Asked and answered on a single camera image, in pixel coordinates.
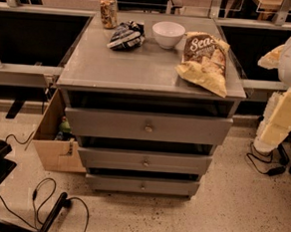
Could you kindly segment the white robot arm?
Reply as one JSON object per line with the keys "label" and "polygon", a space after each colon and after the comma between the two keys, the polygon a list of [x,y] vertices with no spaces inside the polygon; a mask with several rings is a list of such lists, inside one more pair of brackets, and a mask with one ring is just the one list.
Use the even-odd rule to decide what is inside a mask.
{"label": "white robot arm", "polygon": [[283,45],[258,60],[258,65],[268,70],[277,69],[279,80],[288,86],[284,93],[274,92],[268,100],[253,141],[259,152],[270,152],[291,131],[291,36]]}

